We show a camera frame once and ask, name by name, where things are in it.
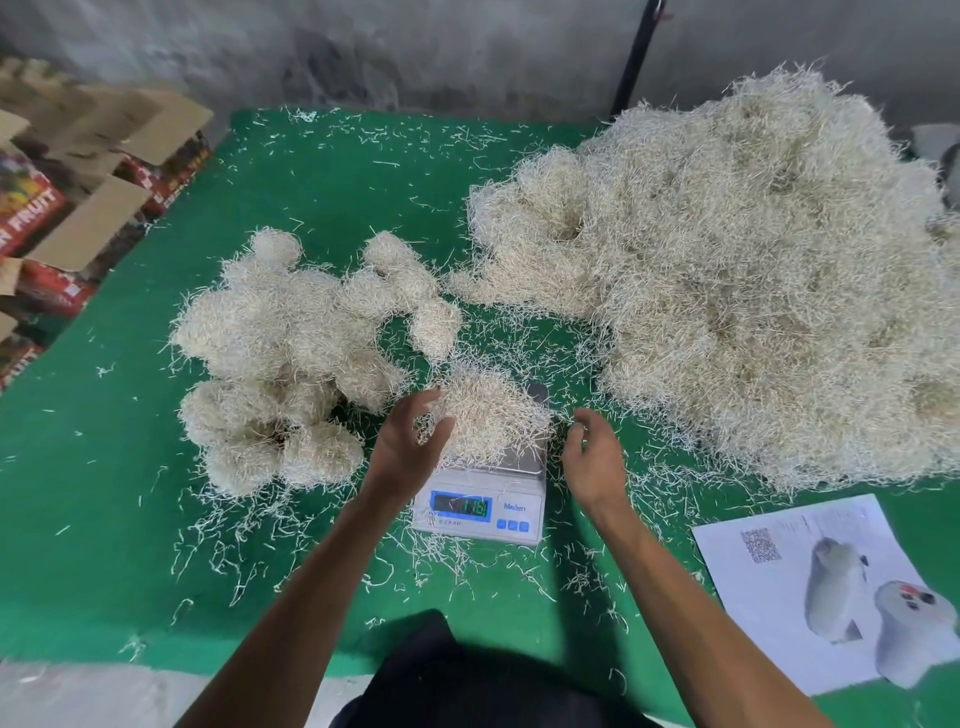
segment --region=qr code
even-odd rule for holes
[[[768,528],[740,531],[740,538],[747,545],[750,558],[754,560],[755,564],[780,560],[780,552],[777,550],[777,544],[774,543],[773,536],[770,535]]]

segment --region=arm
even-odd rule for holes
[[[610,424],[588,409],[574,419],[566,482],[623,572],[698,728],[830,728],[634,513]]]
[[[176,728],[301,728],[377,544],[433,473],[453,429],[419,445],[414,420],[440,390],[400,400],[377,435],[360,493]]]

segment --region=person's left arm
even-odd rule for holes
[[[439,390],[400,400],[380,428],[359,494],[175,728],[301,728],[380,539],[433,473],[453,430],[417,442],[414,420]]]

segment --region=person's left hand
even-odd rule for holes
[[[370,456],[370,467],[360,487],[360,497],[387,505],[399,512],[417,494],[436,470],[440,454],[453,432],[454,420],[437,423],[430,439],[417,440],[415,420],[427,412],[427,404],[440,396],[439,389],[415,392],[394,405],[380,427]]]

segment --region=digital kitchen scale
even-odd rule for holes
[[[527,392],[546,403],[547,389]],[[420,531],[535,546],[543,535],[546,439],[508,452],[494,468],[444,468],[414,498]]]

